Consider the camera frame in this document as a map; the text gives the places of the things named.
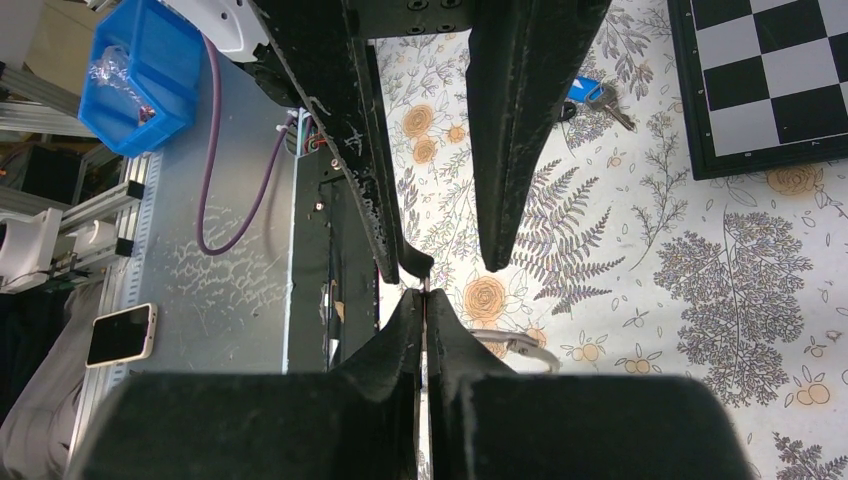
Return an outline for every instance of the blue plastic bin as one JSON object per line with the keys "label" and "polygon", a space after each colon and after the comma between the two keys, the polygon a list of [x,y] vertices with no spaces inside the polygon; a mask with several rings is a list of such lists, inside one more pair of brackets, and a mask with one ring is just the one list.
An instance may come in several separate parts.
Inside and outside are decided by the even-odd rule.
{"label": "blue plastic bin", "polygon": [[156,0],[124,0],[97,26],[89,65],[112,45],[129,56],[128,82],[155,115],[139,125],[127,93],[86,73],[79,119],[112,151],[137,156],[194,123],[203,38]]}

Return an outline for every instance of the smartphone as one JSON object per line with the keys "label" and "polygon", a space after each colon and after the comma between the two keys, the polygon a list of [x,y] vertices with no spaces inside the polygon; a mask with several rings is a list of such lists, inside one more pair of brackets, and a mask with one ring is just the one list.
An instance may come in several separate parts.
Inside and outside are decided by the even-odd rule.
{"label": "smartphone", "polygon": [[147,303],[94,319],[88,368],[147,358],[153,351],[156,305]]}

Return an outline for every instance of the floral tablecloth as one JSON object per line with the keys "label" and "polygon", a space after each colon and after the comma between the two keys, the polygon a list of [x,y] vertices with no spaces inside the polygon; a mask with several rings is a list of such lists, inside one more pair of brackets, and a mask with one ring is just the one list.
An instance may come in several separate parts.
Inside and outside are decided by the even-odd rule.
{"label": "floral tablecloth", "polygon": [[[755,477],[843,478],[848,163],[693,181],[665,0],[615,0],[581,75],[614,83],[638,129],[583,106],[557,125],[512,265],[489,273],[467,38],[377,42],[404,233],[435,257],[432,285],[457,315],[528,333],[566,374],[698,378]],[[383,318],[407,285],[418,284],[381,285]],[[543,369],[489,347],[520,371]]]}

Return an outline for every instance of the gray cloth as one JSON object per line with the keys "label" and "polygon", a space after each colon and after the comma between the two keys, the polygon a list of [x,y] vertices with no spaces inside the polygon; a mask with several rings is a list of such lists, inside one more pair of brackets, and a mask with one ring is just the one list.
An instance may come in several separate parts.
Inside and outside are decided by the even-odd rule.
{"label": "gray cloth", "polygon": [[62,477],[100,286],[71,293],[65,303],[67,325],[0,427],[0,478]]}

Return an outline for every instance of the black frame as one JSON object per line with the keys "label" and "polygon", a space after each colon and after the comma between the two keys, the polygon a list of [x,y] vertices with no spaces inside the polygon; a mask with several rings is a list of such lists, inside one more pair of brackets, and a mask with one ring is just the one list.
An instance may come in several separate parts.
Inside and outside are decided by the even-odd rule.
{"label": "black frame", "polygon": [[475,188],[482,192],[476,197],[480,252],[488,270],[505,268],[539,154],[610,0],[249,3],[345,172],[380,275],[391,284],[399,283],[400,268],[429,277],[434,260],[403,236],[368,41],[471,27],[466,82]]}
{"label": "black frame", "polygon": [[709,136],[709,106],[695,37],[692,3],[689,0],[668,0],[668,16],[695,180],[826,162],[848,156],[848,135],[841,135],[716,157],[712,137]]}
{"label": "black frame", "polygon": [[[301,157],[296,169],[288,372],[323,372],[377,333],[377,268],[353,193],[330,149]],[[344,304],[344,320],[332,304],[321,312],[328,289]],[[339,345],[328,363],[331,338]]]}

